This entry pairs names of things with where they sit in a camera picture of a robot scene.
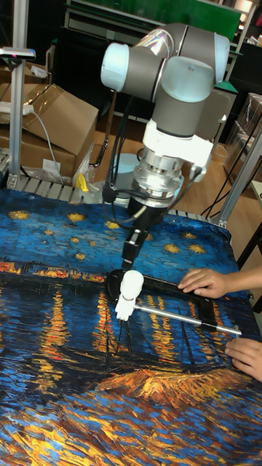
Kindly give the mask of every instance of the finger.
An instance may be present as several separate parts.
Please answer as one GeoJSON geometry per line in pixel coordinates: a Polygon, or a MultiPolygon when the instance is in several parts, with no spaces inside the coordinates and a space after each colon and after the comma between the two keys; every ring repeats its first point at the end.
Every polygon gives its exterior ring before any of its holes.
{"type": "Polygon", "coordinates": [[[225,353],[228,356],[230,356],[230,358],[237,359],[241,363],[248,364],[249,366],[251,366],[254,363],[254,358],[252,357],[252,355],[249,355],[246,352],[240,352],[236,351],[235,349],[226,348],[225,353]]]}
{"type": "Polygon", "coordinates": [[[226,343],[227,348],[232,348],[237,351],[246,351],[247,348],[253,351],[262,351],[262,343],[248,338],[235,338],[226,343]]]}
{"type": "Polygon", "coordinates": [[[190,270],[184,277],[182,278],[181,282],[179,283],[178,287],[182,288],[182,285],[189,279],[190,277],[193,277],[193,275],[200,273],[204,269],[193,269],[190,270]]]}
{"type": "Polygon", "coordinates": [[[253,376],[255,370],[252,366],[247,366],[246,364],[241,363],[237,359],[232,359],[234,366],[242,372],[245,372],[249,376],[253,376]]]}
{"type": "Polygon", "coordinates": [[[183,291],[188,293],[189,291],[196,290],[197,288],[203,288],[205,286],[211,286],[213,284],[213,280],[210,277],[199,277],[197,276],[195,279],[193,278],[192,281],[188,281],[185,284],[185,288],[183,291]]]}
{"type": "Polygon", "coordinates": [[[221,297],[221,293],[219,293],[218,290],[212,290],[210,288],[197,288],[196,290],[194,290],[194,293],[198,296],[203,296],[204,298],[216,299],[221,297]]]}

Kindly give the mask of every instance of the white cable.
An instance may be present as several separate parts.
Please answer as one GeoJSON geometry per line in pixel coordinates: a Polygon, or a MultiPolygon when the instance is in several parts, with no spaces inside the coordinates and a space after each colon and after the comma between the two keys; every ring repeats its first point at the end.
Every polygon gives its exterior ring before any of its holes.
{"type": "Polygon", "coordinates": [[[47,137],[48,146],[49,146],[49,149],[50,149],[52,158],[53,158],[54,163],[55,163],[55,168],[57,169],[57,173],[58,173],[58,175],[59,175],[59,178],[60,178],[60,181],[61,181],[61,183],[62,183],[62,186],[64,186],[63,179],[62,179],[62,176],[61,176],[59,167],[58,167],[58,165],[57,165],[57,161],[55,160],[55,155],[54,155],[54,153],[53,153],[53,151],[52,151],[52,147],[51,147],[51,143],[50,143],[50,139],[49,139],[49,136],[48,136],[47,129],[46,129],[46,127],[44,126],[44,123],[43,123],[43,121],[41,120],[40,116],[39,116],[35,111],[32,111],[31,113],[34,114],[35,117],[38,118],[38,120],[40,121],[40,123],[41,123],[41,125],[42,125],[42,127],[43,127],[43,130],[44,130],[45,135],[46,135],[46,137],[47,137]]]}
{"type": "Polygon", "coordinates": [[[213,153],[215,155],[218,155],[219,157],[223,157],[225,159],[228,156],[228,152],[226,150],[226,147],[224,147],[222,144],[217,144],[216,147],[221,147],[226,152],[226,155],[219,154],[217,151],[214,151],[213,153]]]}
{"type": "Polygon", "coordinates": [[[144,205],[137,213],[134,213],[133,217],[134,217],[134,218],[140,217],[140,216],[142,215],[142,213],[145,212],[146,208],[147,208],[147,206],[144,205]]]}

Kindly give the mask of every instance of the white cylindrical tool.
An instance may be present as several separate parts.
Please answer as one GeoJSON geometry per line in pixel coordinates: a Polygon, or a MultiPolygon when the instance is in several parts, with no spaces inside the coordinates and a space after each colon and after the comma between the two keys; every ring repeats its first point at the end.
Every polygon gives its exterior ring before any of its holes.
{"type": "Polygon", "coordinates": [[[137,270],[129,270],[120,285],[119,300],[116,305],[116,318],[128,320],[135,308],[135,300],[143,287],[143,275],[137,270]]]}

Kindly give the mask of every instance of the human hand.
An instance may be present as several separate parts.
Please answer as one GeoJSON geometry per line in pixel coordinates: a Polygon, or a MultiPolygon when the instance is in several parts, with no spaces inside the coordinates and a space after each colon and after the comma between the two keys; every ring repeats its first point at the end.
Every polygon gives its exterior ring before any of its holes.
{"type": "Polygon", "coordinates": [[[194,291],[207,298],[220,298],[227,293],[227,278],[211,269],[194,269],[182,278],[178,288],[184,293],[194,291]]]}
{"type": "Polygon", "coordinates": [[[235,338],[226,344],[225,353],[240,371],[262,382],[262,343],[246,338],[235,338]]]}

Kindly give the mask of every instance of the white joint cap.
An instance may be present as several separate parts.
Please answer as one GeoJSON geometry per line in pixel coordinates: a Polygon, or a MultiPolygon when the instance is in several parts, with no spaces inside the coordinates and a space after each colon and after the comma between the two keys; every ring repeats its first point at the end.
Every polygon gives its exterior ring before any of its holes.
{"type": "Polygon", "coordinates": [[[127,300],[135,299],[140,294],[143,287],[143,276],[137,270],[125,272],[120,285],[120,291],[127,300]]]}
{"type": "Polygon", "coordinates": [[[214,70],[198,60],[172,57],[164,70],[161,84],[164,91],[181,102],[205,100],[214,83],[214,70]]]}
{"type": "Polygon", "coordinates": [[[104,86],[121,92],[126,82],[130,51],[126,44],[110,44],[103,58],[101,81],[104,86]]]}
{"type": "Polygon", "coordinates": [[[227,37],[214,33],[215,44],[215,82],[223,81],[229,59],[230,42],[227,37]]]}

